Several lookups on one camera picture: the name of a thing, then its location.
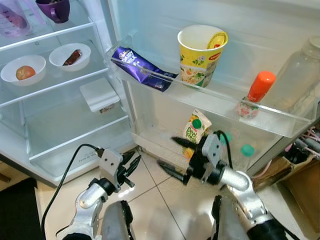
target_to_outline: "purple snack bag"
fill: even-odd
[[[164,92],[170,86],[171,80],[168,78],[162,78],[161,76],[153,76],[149,72],[143,72],[142,69],[138,68],[138,66],[171,78],[175,78],[178,75],[162,71],[130,48],[120,46],[115,50],[112,57],[115,59],[119,59],[124,63],[127,63],[121,64],[111,59],[113,63],[115,63],[117,66],[119,66],[136,80],[138,80],[139,83],[145,84],[161,92]]]

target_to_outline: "robotic hand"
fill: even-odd
[[[120,155],[111,148],[99,150],[101,178],[94,178],[89,187],[76,198],[75,216],[69,226],[56,233],[57,240],[133,240],[135,237],[131,228],[133,216],[126,201],[108,206],[103,217],[101,235],[97,235],[97,231],[99,213],[108,196],[119,192],[123,183],[131,188],[135,186],[128,177],[137,168],[141,155],[126,169],[124,165],[133,157],[134,151]]]
[[[218,136],[220,134],[221,132],[218,131],[217,133],[203,136],[199,144],[184,138],[172,138],[179,145],[194,150],[185,174],[182,174],[173,165],[164,161],[158,161],[158,164],[184,185],[188,184],[191,176],[200,179],[203,183],[226,185],[233,211],[248,239],[287,240],[283,226],[273,218],[262,200],[255,193],[250,177],[244,172],[233,170],[220,160],[223,149]],[[216,196],[212,207],[212,216],[215,219],[216,229],[213,227],[212,236],[208,240],[218,239],[219,215],[221,212],[219,206],[221,201],[222,197],[220,195]]]

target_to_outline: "refrigerator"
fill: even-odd
[[[319,34],[317,0],[69,2],[69,20],[54,23],[35,1],[19,0],[30,31],[17,37],[0,35],[0,69],[22,56],[46,59],[45,77],[36,84],[21,87],[0,80],[0,160],[38,181],[57,186],[73,152],[83,143],[122,153],[141,146],[186,169],[188,161],[171,137],[181,136],[195,109],[212,122],[212,131],[231,136],[235,168],[252,175],[319,117],[316,89],[308,95],[307,110],[288,113],[259,105],[253,119],[235,112],[258,72],[276,74],[308,37]],[[117,61],[112,57],[117,47],[129,47],[162,70],[179,74],[177,34],[196,24],[218,27],[229,37],[207,87],[146,71],[170,83],[161,92],[139,83],[112,61]],[[54,49],[70,43],[91,49],[88,65],[79,71],[62,71],[49,61]],[[106,86],[106,92],[118,97],[118,103],[102,113],[90,109],[81,90],[97,80],[108,83],[102,89]],[[305,106],[304,101],[297,104]],[[243,158],[243,145],[253,146],[254,155]],[[92,149],[82,148],[66,182],[98,162]]]

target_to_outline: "green cap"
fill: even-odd
[[[255,148],[250,144],[245,144],[241,147],[241,153],[246,157],[251,157],[255,153]]]
[[[226,139],[228,139],[228,142],[230,143],[230,141],[232,140],[232,136],[231,136],[230,134],[228,134],[228,133],[226,133],[225,135],[226,135]],[[224,137],[222,134],[220,134],[219,140],[220,140],[220,143],[221,143],[223,146],[227,145],[226,139],[225,139],[225,137]]]
[[[202,123],[199,119],[195,119],[192,121],[192,126],[195,128],[195,129],[199,129],[201,128],[202,126]]]

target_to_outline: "yellow paper cup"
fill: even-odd
[[[191,25],[178,33],[181,79],[206,87],[228,42],[226,32],[215,26]]]

